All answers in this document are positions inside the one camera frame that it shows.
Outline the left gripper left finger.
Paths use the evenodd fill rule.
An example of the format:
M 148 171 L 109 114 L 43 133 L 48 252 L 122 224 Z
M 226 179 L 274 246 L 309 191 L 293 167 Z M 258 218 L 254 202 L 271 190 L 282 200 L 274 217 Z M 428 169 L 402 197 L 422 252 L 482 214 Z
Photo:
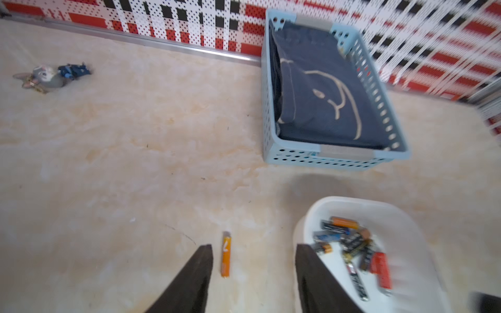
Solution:
M 213 249 L 201 245 L 148 312 L 205 312 L 213 271 Z

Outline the red battery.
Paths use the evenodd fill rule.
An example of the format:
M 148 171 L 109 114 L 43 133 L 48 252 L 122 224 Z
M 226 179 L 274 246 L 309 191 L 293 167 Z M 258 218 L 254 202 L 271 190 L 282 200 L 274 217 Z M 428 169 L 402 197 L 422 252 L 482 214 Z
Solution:
M 376 252 L 370 264 L 370 272 L 377 276 L 378 289 L 386 296 L 391 296 L 393 286 L 390 276 L 390 267 L 387 256 L 383 252 Z

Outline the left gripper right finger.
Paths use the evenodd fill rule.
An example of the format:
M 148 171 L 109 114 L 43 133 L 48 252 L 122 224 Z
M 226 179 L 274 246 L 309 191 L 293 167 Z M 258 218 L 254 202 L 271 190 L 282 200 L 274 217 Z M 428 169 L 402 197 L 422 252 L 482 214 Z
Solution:
M 297 245 L 295 266 L 300 312 L 361 312 L 311 246 Z

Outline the white plastic storage tray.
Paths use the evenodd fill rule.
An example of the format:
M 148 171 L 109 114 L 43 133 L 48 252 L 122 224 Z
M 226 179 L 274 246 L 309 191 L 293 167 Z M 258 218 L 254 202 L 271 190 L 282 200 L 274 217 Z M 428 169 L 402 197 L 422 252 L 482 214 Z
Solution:
M 384 202 L 329 196 L 315 202 L 300 219 L 293 244 L 312 245 L 313 234 L 321 230 L 321 222 L 332 216 L 355 220 L 368 229 L 377 249 L 387 258 L 391 291 L 385 293 L 379 287 L 375 274 L 358 271 L 369 298 L 363 301 L 350 280 L 340 245 L 332 243 L 333 251 L 320 256 L 357 309 L 362 312 L 451 312 L 424 235 L 409 215 Z

